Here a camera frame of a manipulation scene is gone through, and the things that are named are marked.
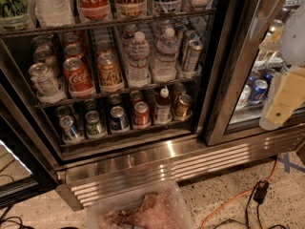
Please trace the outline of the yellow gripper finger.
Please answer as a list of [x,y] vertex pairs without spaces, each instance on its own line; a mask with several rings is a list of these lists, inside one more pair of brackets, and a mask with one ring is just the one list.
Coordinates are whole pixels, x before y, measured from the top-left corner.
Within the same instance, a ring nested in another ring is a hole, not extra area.
[[280,46],[280,39],[283,28],[276,29],[260,43],[259,48],[264,52],[278,52]]
[[271,82],[259,126],[267,131],[282,127],[294,111],[305,103],[305,68],[277,73]]

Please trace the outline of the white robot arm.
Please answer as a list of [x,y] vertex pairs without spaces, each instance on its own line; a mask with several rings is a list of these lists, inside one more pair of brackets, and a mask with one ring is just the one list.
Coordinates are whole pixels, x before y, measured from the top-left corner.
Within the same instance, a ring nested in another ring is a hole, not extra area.
[[268,131],[281,127],[305,103],[305,3],[287,20],[279,52],[291,68],[272,79],[259,119],[259,126]]

